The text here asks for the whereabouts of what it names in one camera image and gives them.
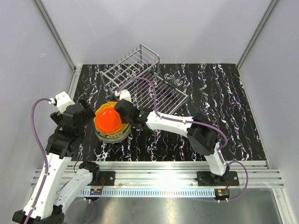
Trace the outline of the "yellow dotted scalloped plate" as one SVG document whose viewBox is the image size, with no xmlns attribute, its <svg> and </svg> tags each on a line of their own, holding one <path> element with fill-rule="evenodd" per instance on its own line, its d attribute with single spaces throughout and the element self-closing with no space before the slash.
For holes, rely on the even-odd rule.
<svg viewBox="0 0 299 224">
<path fill-rule="evenodd" d="M 105 104 L 102 104 L 99 109 L 96 110 L 95 115 L 97 116 L 102 110 L 107 108 L 114 108 L 114 106 L 117 104 L 115 101 L 110 101 Z"/>
</svg>

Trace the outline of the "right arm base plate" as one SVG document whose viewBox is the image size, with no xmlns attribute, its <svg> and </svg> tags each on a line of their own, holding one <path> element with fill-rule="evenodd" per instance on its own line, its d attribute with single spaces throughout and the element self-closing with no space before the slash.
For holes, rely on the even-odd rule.
<svg viewBox="0 0 299 224">
<path fill-rule="evenodd" d="M 204 187 L 227 187 L 229 186 L 239 186 L 239 178 L 237 172 L 229 171 L 225 177 L 213 175 L 209 171 L 198 171 L 196 173 L 195 181 L 197 181 L 198 186 Z"/>
</svg>

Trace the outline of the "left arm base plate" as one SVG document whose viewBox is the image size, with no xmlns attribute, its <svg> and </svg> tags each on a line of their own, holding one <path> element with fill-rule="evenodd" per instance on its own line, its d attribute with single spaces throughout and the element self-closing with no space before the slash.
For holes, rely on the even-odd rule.
<svg viewBox="0 0 299 224">
<path fill-rule="evenodd" d="M 100 171 L 98 174 L 93 175 L 93 179 L 88 186 L 114 186 L 115 171 Z"/>
</svg>

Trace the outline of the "orange red plate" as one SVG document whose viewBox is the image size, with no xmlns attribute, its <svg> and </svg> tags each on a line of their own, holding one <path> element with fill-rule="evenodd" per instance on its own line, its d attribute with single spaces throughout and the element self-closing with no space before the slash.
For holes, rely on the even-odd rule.
<svg viewBox="0 0 299 224">
<path fill-rule="evenodd" d="M 102 110 L 94 120 L 96 128 L 107 134 L 117 132 L 123 125 L 118 112 L 114 108 L 107 108 Z"/>
</svg>

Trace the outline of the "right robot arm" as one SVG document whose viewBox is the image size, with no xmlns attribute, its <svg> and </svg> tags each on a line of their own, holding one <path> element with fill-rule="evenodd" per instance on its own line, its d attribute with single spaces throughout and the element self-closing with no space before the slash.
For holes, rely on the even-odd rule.
<svg viewBox="0 0 299 224">
<path fill-rule="evenodd" d="M 203 115 L 180 117 L 160 113 L 149 108 L 137 109 L 127 100 L 114 106 L 123 123 L 142 130 L 162 130 L 186 137 L 192 149 L 205 157 L 210 173 L 203 179 L 208 184 L 223 185 L 228 182 L 229 165 L 224 162 L 221 149 L 227 144 L 224 133 L 203 122 Z"/>
</svg>

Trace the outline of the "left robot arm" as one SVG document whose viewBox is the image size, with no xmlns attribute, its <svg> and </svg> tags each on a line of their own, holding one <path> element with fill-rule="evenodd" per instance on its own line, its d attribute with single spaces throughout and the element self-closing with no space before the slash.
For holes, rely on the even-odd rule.
<svg viewBox="0 0 299 224">
<path fill-rule="evenodd" d="M 42 148 L 44 166 L 34 192 L 24 209 L 16 211 L 12 221 L 18 224 L 61 224 L 74 199 L 87 185 L 100 182 L 100 168 L 95 162 L 84 161 L 75 176 L 61 189 L 59 184 L 74 151 L 86 136 L 86 124 L 95 113 L 85 100 L 74 103 L 66 92 L 47 101 L 58 108 L 51 114 L 57 127 Z"/>
</svg>

